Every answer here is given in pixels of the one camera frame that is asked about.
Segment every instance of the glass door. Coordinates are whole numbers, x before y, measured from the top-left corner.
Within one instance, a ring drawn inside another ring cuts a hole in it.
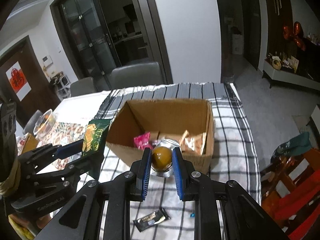
[[[101,27],[93,0],[66,0],[62,8],[84,74],[93,77],[99,90],[111,89],[108,75],[120,63],[117,57],[114,60],[108,33]]]

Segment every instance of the tile floor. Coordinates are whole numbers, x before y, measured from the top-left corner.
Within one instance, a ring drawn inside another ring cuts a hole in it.
[[[310,116],[320,103],[320,97],[276,86],[269,89],[269,82],[262,79],[262,72],[256,71],[242,55],[232,55],[230,63],[262,170],[270,163],[276,147],[299,134],[292,116]]]

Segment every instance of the dining table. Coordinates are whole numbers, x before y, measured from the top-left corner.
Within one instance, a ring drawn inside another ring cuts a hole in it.
[[[56,115],[56,123],[45,137],[40,138],[38,146],[47,143],[64,145],[81,139],[90,120],[114,120],[127,100],[171,98],[199,98],[211,102],[215,118],[214,151],[207,175],[220,182],[236,180],[258,204],[261,204],[261,184],[256,149],[247,116],[232,83],[179,83],[132,87],[67,98],[53,111]],[[69,161],[70,159],[61,163],[60,160],[60,163],[53,163],[42,172],[61,169]],[[113,180],[129,169],[130,167],[106,146],[99,182]],[[89,180],[92,180],[89,175],[81,175],[77,190]],[[217,205],[223,237],[219,202]],[[103,217],[105,217],[107,207],[106,201]],[[139,232],[133,220],[144,217],[160,207],[166,210],[171,219]],[[179,200],[174,176],[169,178],[150,176],[148,195],[145,201],[131,202],[130,204],[131,239],[194,239],[194,212],[194,201],[182,202]],[[102,239],[103,233],[104,221],[102,220],[100,239]]]

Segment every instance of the plaid tablecloth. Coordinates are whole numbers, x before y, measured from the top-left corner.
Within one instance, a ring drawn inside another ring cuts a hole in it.
[[[130,99],[166,99],[166,98],[203,98],[211,101],[216,122],[214,133],[214,152],[208,176],[211,179],[226,182],[234,179],[261,204],[261,188],[258,159],[251,130],[241,101],[236,97],[230,85],[204,83],[182,83],[167,86],[135,87],[112,91],[101,104],[95,118],[113,119],[126,100]],[[99,182],[114,179],[129,170],[108,148],[102,164]],[[90,178],[82,177],[80,186]],[[171,220],[139,232],[132,220],[141,218],[165,208]],[[177,195],[174,177],[150,177],[148,195],[142,203],[131,202],[131,239],[194,239],[194,202],[182,202]],[[223,223],[220,207],[220,228]],[[100,239],[103,236],[104,222],[101,225]]]

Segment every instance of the screw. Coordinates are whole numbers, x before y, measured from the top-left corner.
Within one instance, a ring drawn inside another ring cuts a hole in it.
[[[89,187],[94,187],[94,186],[96,186],[97,185],[97,181],[96,180],[90,180],[89,182],[88,182],[88,186]]]
[[[194,178],[199,178],[201,176],[201,173],[199,171],[193,171],[191,173],[191,176]]]
[[[236,182],[235,180],[229,180],[228,184],[230,187],[235,187],[238,184],[238,182]]]
[[[133,176],[133,172],[132,172],[132,171],[126,171],[126,172],[124,173],[124,176],[125,176],[126,178],[131,178],[131,177]]]

